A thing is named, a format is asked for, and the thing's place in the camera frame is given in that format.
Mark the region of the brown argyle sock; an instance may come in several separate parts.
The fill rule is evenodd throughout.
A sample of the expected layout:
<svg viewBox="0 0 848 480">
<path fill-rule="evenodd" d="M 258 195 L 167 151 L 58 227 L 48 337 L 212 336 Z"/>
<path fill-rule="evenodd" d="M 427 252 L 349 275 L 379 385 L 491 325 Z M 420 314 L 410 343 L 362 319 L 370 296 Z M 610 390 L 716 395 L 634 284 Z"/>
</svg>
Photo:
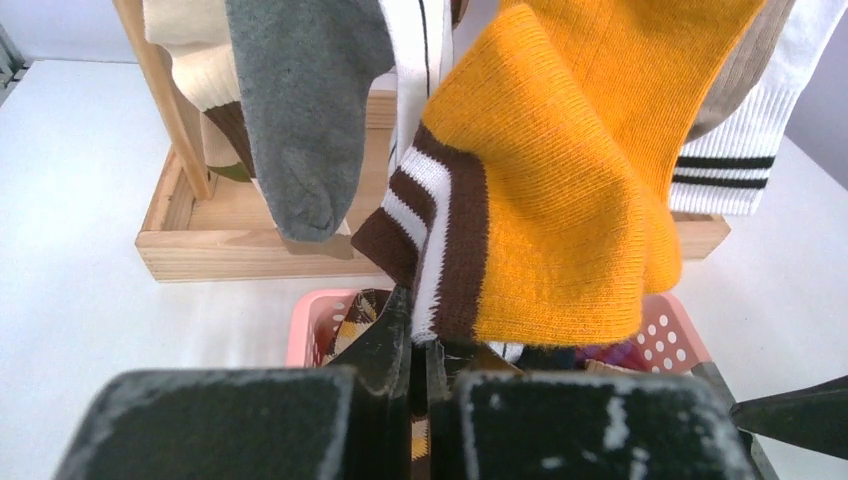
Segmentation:
<svg viewBox="0 0 848 480">
<path fill-rule="evenodd" d="M 390 290 L 365 289 L 353 297 L 350 307 L 328 344 L 322 366 L 329 364 L 350 347 L 377 321 L 390 295 Z"/>
</svg>

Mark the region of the pink perforated plastic basket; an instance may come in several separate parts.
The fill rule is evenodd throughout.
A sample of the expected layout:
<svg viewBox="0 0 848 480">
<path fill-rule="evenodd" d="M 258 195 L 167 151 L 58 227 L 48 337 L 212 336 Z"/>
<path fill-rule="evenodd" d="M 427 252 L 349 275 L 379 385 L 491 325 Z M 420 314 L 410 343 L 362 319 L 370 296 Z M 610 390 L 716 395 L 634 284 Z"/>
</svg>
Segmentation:
<svg viewBox="0 0 848 480">
<path fill-rule="evenodd" d="M 288 336 L 286 367 L 320 366 L 354 299 L 356 289 L 317 290 L 294 306 Z M 634 371 L 683 374 L 711 357 L 682 304 L 671 294 L 643 301 L 640 332 L 626 342 L 583 347 L 578 361 L 598 361 Z"/>
</svg>

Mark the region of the mustard yellow sock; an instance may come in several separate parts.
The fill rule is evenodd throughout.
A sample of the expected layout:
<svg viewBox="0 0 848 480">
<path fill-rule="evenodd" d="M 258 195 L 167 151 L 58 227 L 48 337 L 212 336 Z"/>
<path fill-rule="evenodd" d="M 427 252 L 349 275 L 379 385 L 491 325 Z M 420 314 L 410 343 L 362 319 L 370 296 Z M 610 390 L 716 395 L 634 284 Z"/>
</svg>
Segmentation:
<svg viewBox="0 0 848 480">
<path fill-rule="evenodd" d="M 411 337 L 634 335 L 682 269 L 679 151 L 759 1 L 504 1 L 430 97 L 354 247 L 412 291 Z"/>
</svg>

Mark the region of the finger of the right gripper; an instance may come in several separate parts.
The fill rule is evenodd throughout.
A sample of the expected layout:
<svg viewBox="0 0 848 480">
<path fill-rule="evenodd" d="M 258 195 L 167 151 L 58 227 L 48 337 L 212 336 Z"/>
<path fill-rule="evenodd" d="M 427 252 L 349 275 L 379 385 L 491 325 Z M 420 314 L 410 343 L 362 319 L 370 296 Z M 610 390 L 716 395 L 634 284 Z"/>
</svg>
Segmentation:
<svg viewBox="0 0 848 480">
<path fill-rule="evenodd" d="M 733 405 L 734 425 L 799 448 L 847 458 L 847 378 Z"/>
</svg>

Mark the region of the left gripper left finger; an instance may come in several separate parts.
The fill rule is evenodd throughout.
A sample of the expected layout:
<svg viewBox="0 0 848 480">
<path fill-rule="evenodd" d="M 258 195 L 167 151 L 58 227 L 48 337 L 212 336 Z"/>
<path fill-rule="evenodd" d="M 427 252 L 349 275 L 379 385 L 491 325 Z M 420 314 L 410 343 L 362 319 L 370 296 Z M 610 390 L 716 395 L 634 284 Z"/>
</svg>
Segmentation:
<svg viewBox="0 0 848 480">
<path fill-rule="evenodd" d="M 317 368 L 136 370 L 111 379 L 59 479 L 407 479 L 410 291 Z"/>
</svg>

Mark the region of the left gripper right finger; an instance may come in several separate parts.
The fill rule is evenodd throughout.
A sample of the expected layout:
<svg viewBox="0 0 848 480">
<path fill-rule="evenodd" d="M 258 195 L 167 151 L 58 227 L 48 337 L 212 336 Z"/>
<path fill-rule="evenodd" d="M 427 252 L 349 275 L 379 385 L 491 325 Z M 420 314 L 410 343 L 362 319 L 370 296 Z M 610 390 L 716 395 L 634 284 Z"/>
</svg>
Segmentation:
<svg viewBox="0 0 848 480">
<path fill-rule="evenodd" d="M 520 373 L 489 350 L 425 347 L 435 479 L 751 479 L 726 406 L 665 374 Z"/>
</svg>

